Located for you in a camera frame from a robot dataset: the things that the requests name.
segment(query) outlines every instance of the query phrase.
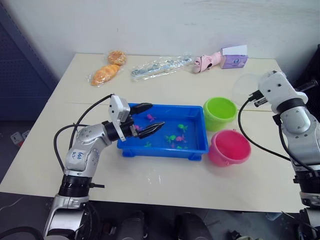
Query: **floor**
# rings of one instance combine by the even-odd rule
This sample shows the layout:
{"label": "floor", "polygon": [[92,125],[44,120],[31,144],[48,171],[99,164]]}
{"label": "floor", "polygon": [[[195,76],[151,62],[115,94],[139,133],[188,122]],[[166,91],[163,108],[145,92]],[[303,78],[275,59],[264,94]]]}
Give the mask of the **floor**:
{"label": "floor", "polygon": [[[0,121],[0,181],[2,181],[19,148],[10,135],[31,129],[33,122]],[[18,195],[0,192],[0,232],[18,226],[31,226],[43,231],[53,198]],[[175,216],[184,212],[197,214],[202,218],[214,240],[229,240],[228,231],[236,230],[243,236],[264,240],[294,240],[295,223],[281,215],[271,221],[265,212],[236,212],[215,209],[175,206],[146,205],[118,202],[94,201],[101,218],[115,226],[131,212],[142,210],[147,215],[148,239],[172,240]],[[17,233],[6,240],[32,240],[26,233]],[[106,240],[115,239],[115,235]]]}

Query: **purple box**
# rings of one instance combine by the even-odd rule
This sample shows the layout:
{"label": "purple box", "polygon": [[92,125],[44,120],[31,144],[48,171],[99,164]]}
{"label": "purple box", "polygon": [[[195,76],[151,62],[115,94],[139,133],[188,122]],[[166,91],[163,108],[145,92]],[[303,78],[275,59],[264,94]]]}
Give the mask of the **purple box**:
{"label": "purple box", "polygon": [[243,68],[248,60],[248,55],[223,55],[220,62],[222,69]]}

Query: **white table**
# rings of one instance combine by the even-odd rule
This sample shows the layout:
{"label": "white table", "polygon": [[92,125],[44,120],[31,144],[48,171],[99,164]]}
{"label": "white table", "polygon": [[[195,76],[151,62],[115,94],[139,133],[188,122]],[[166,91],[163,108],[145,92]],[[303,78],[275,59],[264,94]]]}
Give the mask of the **white table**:
{"label": "white table", "polygon": [[[134,65],[132,59],[136,59],[138,64],[150,58],[130,56],[127,72],[129,66]],[[230,96],[232,86],[226,80],[219,81],[216,75],[221,79],[226,78],[224,76],[236,79],[243,72],[250,74],[251,68],[255,69],[254,74],[279,69],[272,59],[249,59],[244,69],[231,69],[232,74],[229,70],[214,68],[199,75],[198,79],[198,75],[184,78],[190,73],[179,71],[138,83],[131,82],[124,70],[102,87],[91,87],[84,80],[88,71],[83,68],[98,68],[92,62],[102,63],[102,59],[97,54],[75,56],[15,157],[0,185],[0,191],[53,197],[62,180],[62,172],[53,150],[54,134],[61,127],[75,122],[90,103],[110,92],[117,93],[129,102],[202,105],[207,98],[215,96],[210,94],[210,86],[218,95],[217,87],[214,87],[216,82],[220,83],[219,96]],[[210,83],[208,79],[211,78],[215,81]],[[175,90],[179,86],[176,82],[191,86],[191,79],[195,90],[192,97],[182,89]],[[203,87],[203,82],[210,85]],[[146,89],[152,86],[152,93],[147,92]],[[259,144],[285,154],[272,115],[270,111],[246,110],[242,114],[243,127]],[[106,102],[92,110],[83,123],[96,124],[108,119]],[[239,130],[236,122],[228,128]],[[67,152],[70,134],[71,130],[66,130],[58,138],[58,149],[62,157]],[[211,164],[206,154],[200,162],[166,157],[125,158],[116,144],[113,144],[101,153],[93,178],[93,182],[105,184],[105,188],[91,189],[90,199],[238,211],[296,212],[303,205],[300,202],[299,186],[293,184],[293,177],[294,171],[289,162],[255,146],[252,146],[251,157],[247,162],[221,168]]]}

